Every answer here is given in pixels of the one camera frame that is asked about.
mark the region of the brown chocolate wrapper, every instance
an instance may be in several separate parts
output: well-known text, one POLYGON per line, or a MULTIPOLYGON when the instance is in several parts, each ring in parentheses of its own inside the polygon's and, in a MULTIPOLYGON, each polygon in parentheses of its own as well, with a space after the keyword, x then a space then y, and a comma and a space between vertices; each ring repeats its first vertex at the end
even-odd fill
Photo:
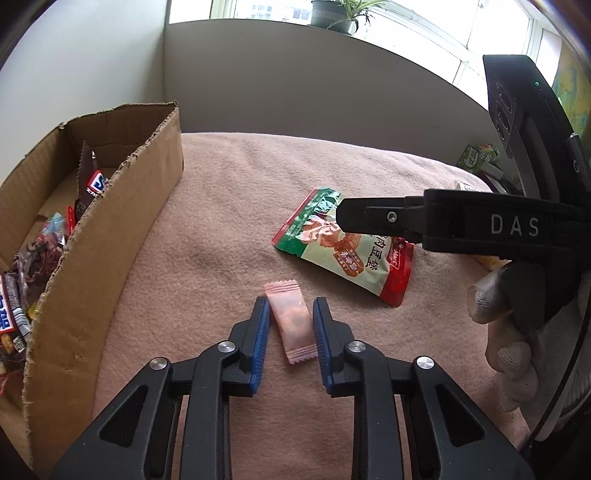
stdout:
POLYGON ((104 189, 104 178, 99 170, 95 153, 88 143, 82 144, 80 163, 78 165, 78 195, 74 203, 74 217, 76 223, 82 218, 86 209, 90 206, 95 197, 104 189), (96 187, 92 184, 98 179, 96 187))

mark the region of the snack package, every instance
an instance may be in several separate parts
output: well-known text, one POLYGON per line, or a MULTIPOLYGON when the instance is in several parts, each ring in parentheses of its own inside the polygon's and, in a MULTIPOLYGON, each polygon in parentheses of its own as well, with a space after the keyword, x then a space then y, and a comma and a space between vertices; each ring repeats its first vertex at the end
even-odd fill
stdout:
POLYGON ((62 215, 55 213, 45 222, 37 239, 17 253, 13 270, 18 272, 23 312, 28 311, 45 291, 65 244, 65 220, 62 215))
POLYGON ((0 277, 0 293, 3 298, 8 299, 8 304, 12 310, 12 318, 26 343, 31 333, 31 323, 21 308, 21 296, 18 292, 16 273, 6 272, 0 277))
POLYGON ((483 144, 473 147, 468 145, 464 153, 457 162, 456 167, 469 171, 473 175, 478 175, 485 163, 496 164, 501 153, 494 145, 483 144))
POLYGON ((21 363, 25 359, 27 344, 17 328, 5 290, 3 277, 0 275, 0 360, 21 363))
POLYGON ((104 189, 105 178, 99 170, 95 153, 88 146, 88 143, 84 142, 80 153, 80 164, 78 165, 78 195, 74 204, 76 223, 80 221, 86 209, 104 189))
POLYGON ((410 277, 414 246, 397 237, 344 233, 335 221, 342 198, 330 188, 313 190, 277 232, 273 246, 399 306, 410 277))
POLYGON ((312 318, 297 282, 276 281, 264 284, 263 288, 277 321, 289 363, 316 358, 318 350, 312 318))

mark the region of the human hand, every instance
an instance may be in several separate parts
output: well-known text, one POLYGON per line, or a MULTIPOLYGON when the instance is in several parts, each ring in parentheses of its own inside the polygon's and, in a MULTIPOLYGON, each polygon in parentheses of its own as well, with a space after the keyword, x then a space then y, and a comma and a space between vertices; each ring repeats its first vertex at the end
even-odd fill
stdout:
MULTIPOLYGON (((503 268, 519 268, 508 264, 503 268)), ((524 335, 515 327, 512 308, 501 289, 499 273, 491 272, 468 289, 468 314, 488 325, 486 360, 499 372, 501 409, 521 409, 530 430, 544 414, 562 379, 579 336, 591 285, 583 275, 575 298, 539 331, 524 335)), ((561 428, 591 392, 591 340, 583 343, 575 368, 537 440, 561 428)))

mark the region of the pink fleece cloth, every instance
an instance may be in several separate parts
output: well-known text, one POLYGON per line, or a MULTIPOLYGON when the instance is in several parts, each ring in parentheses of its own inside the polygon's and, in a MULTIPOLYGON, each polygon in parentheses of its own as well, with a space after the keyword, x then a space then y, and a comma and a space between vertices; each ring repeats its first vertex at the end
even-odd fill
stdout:
MULTIPOLYGON (((271 238, 309 191, 405 196, 476 177, 443 163, 319 140, 256 134, 183 134, 185 171, 146 237, 121 294, 103 351, 94 414, 151 358, 176 362, 228 337, 249 317, 261 284, 295 278, 308 306, 328 299, 357 339, 393 358, 433 357, 513 442, 526 426, 501 413, 486 327, 466 311, 466 290, 486 274, 472 257, 416 247, 402 305, 301 258, 271 238)), ((350 477, 352 398, 330 398, 318 363, 290 365, 276 326, 261 388, 231 399, 235 480, 350 477)), ((181 420, 179 431, 184 423, 181 420)), ((180 451, 177 436, 177 454, 180 451)), ((178 471, 178 455, 175 461, 178 471)))

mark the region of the gray fingertip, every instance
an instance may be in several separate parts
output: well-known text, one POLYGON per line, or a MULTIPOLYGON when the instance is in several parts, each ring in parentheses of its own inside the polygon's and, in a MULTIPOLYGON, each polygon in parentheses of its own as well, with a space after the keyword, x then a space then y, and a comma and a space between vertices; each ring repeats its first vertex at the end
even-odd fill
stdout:
POLYGON ((526 342, 512 342, 497 352, 503 372, 512 380, 523 376, 531 363, 531 347, 526 342))
POLYGON ((468 287, 468 315, 476 323, 485 324, 509 313, 511 306, 498 283, 468 287))
POLYGON ((519 403, 533 400, 538 392, 538 375, 534 367, 529 365, 525 373, 519 378, 510 378, 506 375, 501 379, 501 388, 508 397, 519 403))

